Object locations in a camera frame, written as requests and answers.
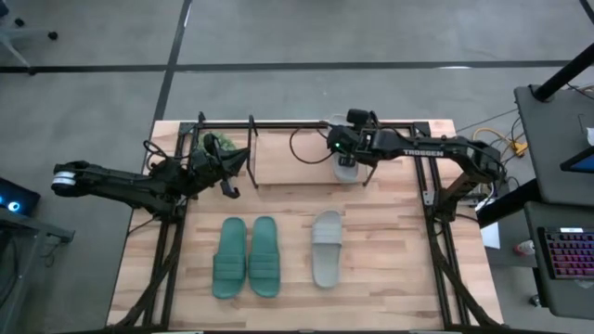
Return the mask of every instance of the black desk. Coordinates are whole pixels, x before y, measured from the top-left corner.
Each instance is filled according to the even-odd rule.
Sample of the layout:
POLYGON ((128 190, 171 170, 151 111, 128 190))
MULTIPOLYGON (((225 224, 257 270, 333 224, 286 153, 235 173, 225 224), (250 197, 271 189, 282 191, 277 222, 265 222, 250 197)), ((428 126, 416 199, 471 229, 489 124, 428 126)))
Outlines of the black desk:
POLYGON ((594 174, 559 167, 589 147, 586 128, 594 127, 594 101, 573 90, 560 90, 549 102, 536 100, 530 87, 518 87, 514 95, 536 178, 484 207, 478 213, 481 226, 521 210, 529 200, 594 207, 594 174))
POLYGON ((535 242, 536 286, 541 303, 558 316, 594 319, 594 286, 583 288, 574 280, 550 279, 538 233, 539 227, 594 228, 594 209, 548 205, 529 201, 524 206, 530 236, 535 242))
MULTIPOLYGON (((62 243, 70 243, 74 237, 74 231, 42 223, 2 208, 0 208, 0 229, 3 233, 12 235, 11 237, 14 238, 12 242, 17 248, 18 272, 16 277, 18 279, 6 303, 0 308, 0 334, 8 334, 16 332, 14 327, 32 276, 34 263, 42 255, 46 239, 56 237, 62 243)), ((4 259, 0 259, 2 265, 0 276, 3 276, 0 278, 4 278, 2 282, 10 280, 10 277, 6 276, 15 274, 11 256, 14 256, 14 250, 5 254, 4 259)))

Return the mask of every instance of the metal bracket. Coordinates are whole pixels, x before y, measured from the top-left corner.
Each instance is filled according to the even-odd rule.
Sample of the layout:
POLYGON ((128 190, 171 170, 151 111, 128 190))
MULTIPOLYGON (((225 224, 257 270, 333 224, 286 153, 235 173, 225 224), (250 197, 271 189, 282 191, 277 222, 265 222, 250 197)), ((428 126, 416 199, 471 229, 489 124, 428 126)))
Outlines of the metal bracket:
POLYGON ((181 122, 179 123, 179 130, 177 131, 178 135, 187 135, 194 130, 196 126, 195 122, 181 122))
POLYGON ((435 201, 435 192, 432 190, 423 191, 423 203, 425 205, 433 205, 435 201))
POLYGON ((431 136, 431 127, 428 122, 413 122, 413 128, 415 133, 410 136, 422 135, 426 137, 431 136))

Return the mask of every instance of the computer monitor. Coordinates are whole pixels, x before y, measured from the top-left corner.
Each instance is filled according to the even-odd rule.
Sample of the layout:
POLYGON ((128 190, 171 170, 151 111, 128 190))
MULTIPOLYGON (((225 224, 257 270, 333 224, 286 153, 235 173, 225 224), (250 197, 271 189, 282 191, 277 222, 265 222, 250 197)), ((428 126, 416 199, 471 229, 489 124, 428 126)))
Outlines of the computer monitor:
POLYGON ((38 193, 0 177, 0 208, 31 217, 39 198, 38 193))
POLYGON ((577 173, 594 173, 594 147, 588 148, 561 164, 561 170, 577 173))

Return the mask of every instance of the green slide sandal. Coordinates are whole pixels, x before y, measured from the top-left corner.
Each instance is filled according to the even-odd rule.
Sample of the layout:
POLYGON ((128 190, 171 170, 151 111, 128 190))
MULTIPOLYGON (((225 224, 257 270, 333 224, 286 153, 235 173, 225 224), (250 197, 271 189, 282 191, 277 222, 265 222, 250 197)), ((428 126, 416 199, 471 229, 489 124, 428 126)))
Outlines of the green slide sandal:
POLYGON ((245 282, 247 228, 237 217, 225 219, 221 228, 219 250, 213 257, 213 296, 235 297, 245 282))
POLYGON ((253 223, 252 253, 248 276, 250 287, 260 297, 274 298, 280 291, 280 257, 277 224, 272 217, 258 217, 253 223))

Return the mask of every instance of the concrete floor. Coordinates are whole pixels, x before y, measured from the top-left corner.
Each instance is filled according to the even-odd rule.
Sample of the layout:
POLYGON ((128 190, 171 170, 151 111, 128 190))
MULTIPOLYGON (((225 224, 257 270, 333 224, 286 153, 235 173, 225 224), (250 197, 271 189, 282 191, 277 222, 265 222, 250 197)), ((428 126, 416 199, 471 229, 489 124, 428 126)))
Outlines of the concrete floor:
MULTIPOLYGON (((31 27, 60 34, 55 43, 17 43, 31 63, 46 66, 166 64, 182 3, 9 2, 31 27)), ((574 57, 593 32, 576 0, 194 0, 178 62, 559 60, 574 57)), ((0 48, 0 66, 15 65, 0 48)), ((382 118, 448 118, 461 128, 515 108, 514 87, 556 70, 179 72, 164 119, 195 119, 200 110, 209 119, 319 119, 361 108, 382 118)), ((104 325, 131 211, 54 196, 52 168, 89 160, 139 172, 162 81, 162 72, 0 74, 0 175, 42 194, 40 217, 77 231, 52 268, 40 260, 23 333, 104 325)), ((593 70, 575 80, 593 82, 593 70)), ((507 133, 516 118, 483 126, 507 133)), ((521 182, 534 176, 528 157, 508 167, 521 182)), ((492 271, 513 328, 591 332, 594 322, 526 303, 536 293, 530 269, 492 271)))

